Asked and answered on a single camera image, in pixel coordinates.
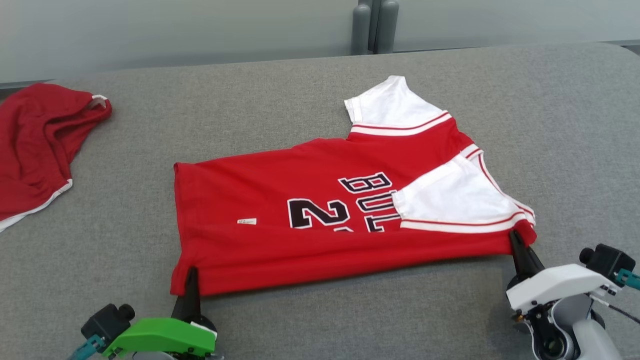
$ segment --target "shirt tag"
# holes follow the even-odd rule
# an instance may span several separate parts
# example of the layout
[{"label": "shirt tag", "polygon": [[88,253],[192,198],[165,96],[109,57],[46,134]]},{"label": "shirt tag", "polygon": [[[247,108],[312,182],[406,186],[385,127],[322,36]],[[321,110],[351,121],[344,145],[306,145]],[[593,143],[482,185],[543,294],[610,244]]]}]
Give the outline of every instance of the shirt tag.
[{"label": "shirt tag", "polygon": [[257,218],[242,218],[238,220],[238,224],[251,224],[251,225],[255,225],[258,223],[258,219]]}]

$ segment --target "red and white stripe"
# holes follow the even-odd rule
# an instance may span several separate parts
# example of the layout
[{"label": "red and white stripe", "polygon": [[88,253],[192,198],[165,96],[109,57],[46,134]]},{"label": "red and white stripe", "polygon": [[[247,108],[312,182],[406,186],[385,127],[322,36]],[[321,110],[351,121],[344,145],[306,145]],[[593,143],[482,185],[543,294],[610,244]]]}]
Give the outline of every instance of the red and white stripe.
[{"label": "red and white stripe", "polygon": [[478,163],[480,170],[482,170],[484,176],[486,176],[486,178],[489,179],[489,181],[491,182],[491,184],[494,185],[496,190],[498,190],[502,194],[502,196],[509,199],[513,204],[515,204],[515,206],[518,206],[518,208],[524,211],[527,217],[527,220],[531,223],[531,225],[536,225],[536,214],[533,212],[533,209],[531,209],[529,206],[526,206],[525,204],[522,204],[520,201],[517,201],[516,199],[510,197],[509,195],[505,194],[500,189],[500,187],[498,186],[498,183],[495,182],[493,176],[491,176],[489,171],[486,169],[486,164],[484,163],[484,154],[480,154],[477,157],[477,159],[475,159],[474,161]]},{"label": "red and white stripe", "polygon": [[458,234],[481,234],[481,233],[495,233],[497,231],[503,231],[511,229],[521,220],[527,220],[527,215],[524,211],[518,211],[513,213],[508,218],[496,219],[484,224],[471,224],[463,222],[436,222],[420,219],[406,218],[403,219],[400,227],[406,229],[427,230],[427,231],[440,231],[443,233],[458,233]]},{"label": "red and white stripe", "polygon": [[374,124],[353,124],[351,126],[352,133],[362,133],[368,135],[383,135],[383,136],[408,136],[416,135],[432,127],[442,124],[443,122],[452,119],[451,114],[448,111],[444,111],[441,114],[427,120],[425,123],[417,126],[393,126],[393,125],[374,125]]},{"label": "red and white stripe", "polygon": [[475,158],[476,156],[482,154],[484,151],[482,149],[480,149],[478,147],[478,145],[476,144],[471,144],[469,146],[467,146],[466,148],[464,148],[462,151],[460,151],[460,155],[462,155],[464,158],[471,160],[473,158]]}]

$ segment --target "red basketball jersey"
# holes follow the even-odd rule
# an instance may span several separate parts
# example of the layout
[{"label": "red basketball jersey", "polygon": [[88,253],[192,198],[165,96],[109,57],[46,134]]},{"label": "red basketball jersey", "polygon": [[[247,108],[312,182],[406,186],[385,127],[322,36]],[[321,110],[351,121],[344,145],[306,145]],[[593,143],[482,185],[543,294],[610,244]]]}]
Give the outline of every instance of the red basketball jersey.
[{"label": "red basketball jersey", "polygon": [[346,101],[346,139],[175,165],[182,255],[202,295],[427,261],[509,254],[535,240],[531,209],[502,193],[447,111],[392,76]]}]

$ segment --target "gray table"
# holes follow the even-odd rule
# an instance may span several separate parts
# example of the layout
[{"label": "gray table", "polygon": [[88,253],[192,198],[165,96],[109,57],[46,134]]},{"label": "gray table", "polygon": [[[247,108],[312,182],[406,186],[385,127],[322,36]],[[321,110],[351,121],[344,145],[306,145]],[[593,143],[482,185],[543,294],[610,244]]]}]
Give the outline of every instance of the gray table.
[{"label": "gray table", "polygon": [[[125,70],[57,81],[109,97],[113,116],[72,164],[74,187],[0,234],[0,355],[63,359],[108,302],[169,316],[180,254],[176,161],[343,137],[342,103],[404,75],[486,151],[538,216],[547,266],[598,242],[640,260],[640,58],[604,44],[498,47]],[[225,295],[203,312],[242,359],[531,359],[511,329],[507,256]],[[640,315],[640,293],[615,304]],[[597,309],[626,359],[638,327]]]}]

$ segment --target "white sleeve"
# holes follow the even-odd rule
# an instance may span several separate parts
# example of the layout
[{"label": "white sleeve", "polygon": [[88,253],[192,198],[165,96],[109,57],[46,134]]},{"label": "white sleeve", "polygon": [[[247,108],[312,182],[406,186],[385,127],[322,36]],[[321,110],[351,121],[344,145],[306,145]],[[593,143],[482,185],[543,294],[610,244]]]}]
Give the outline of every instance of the white sleeve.
[{"label": "white sleeve", "polygon": [[416,126],[443,113],[409,90],[404,76],[389,76],[344,105],[354,124]]}]

